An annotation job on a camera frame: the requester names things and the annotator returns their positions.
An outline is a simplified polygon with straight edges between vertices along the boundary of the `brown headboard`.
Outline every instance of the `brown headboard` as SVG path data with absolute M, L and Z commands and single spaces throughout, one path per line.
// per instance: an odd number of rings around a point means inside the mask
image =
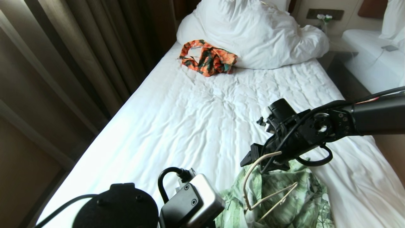
M 369 17 L 383 19 L 388 0 L 364 0 L 357 15 L 360 17 Z
M 191 14 L 201 0 L 173 0 L 176 20 L 181 20 Z M 288 12 L 292 13 L 297 0 L 291 0 Z

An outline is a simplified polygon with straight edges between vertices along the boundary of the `orange floral fabric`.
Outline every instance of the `orange floral fabric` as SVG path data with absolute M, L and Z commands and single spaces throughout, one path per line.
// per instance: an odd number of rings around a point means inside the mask
M 192 47 L 202 47 L 199 62 L 196 62 L 192 57 L 186 57 Z M 186 43 L 181 49 L 179 56 L 183 65 L 201 73 L 205 77 L 210 77 L 216 73 L 231 73 L 231 68 L 236 63 L 237 58 L 237 55 L 224 49 L 214 47 L 204 40 L 195 40 Z

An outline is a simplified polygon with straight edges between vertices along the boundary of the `nightstand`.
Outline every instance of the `nightstand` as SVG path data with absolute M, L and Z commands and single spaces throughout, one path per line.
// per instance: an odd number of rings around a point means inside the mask
M 318 61 L 326 71 L 337 55 L 344 58 L 352 58 L 352 56 L 356 56 L 357 54 L 357 50 L 348 45 L 341 37 L 329 37 L 329 51 L 321 58 L 318 58 Z

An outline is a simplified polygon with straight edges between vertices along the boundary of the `curtain fold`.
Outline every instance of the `curtain fold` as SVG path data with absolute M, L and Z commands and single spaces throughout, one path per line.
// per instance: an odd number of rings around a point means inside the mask
M 170 1 L 0 0 L 1 116 L 70 169 L 175 42 L 173 18 Z

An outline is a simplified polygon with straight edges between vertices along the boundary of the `mattress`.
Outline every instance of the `mattress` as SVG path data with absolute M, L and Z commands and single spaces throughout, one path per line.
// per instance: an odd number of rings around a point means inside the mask
M 68 200 L 98 194 L 113 183 L 135 183 L 160 208 L 157 179 L 170 166 L 194 168 L 220 191 L 230 188 L 252 143 L 271 134 L 255 123 L 262 107 L 285 98 L 301 112 L 342 95 L 316 60 L 274 70 L 234 69 L 230 75 L 203 77 L 181 66 L 175 43 L 77 162 L 53 195 L 39 221 Z M 405 190 L 371 136 L 329 143 L 334 159 L 311 168 L 329 189 L 338 228 L 400 227 Z M 303 157 L 326 156 L 315 149 Z M 175 174 L 164 180 L 169 197 Z M 50 221 L 70 227 L 86 200 Z
M 347 30 L 342 39 L 358 51 L 358 55 L 344 61 L 346 68 L 371 93 L 404 86 L 405 55 L 402 51 L 384 51 L 393 45 L 380 39 L 378 31 Z

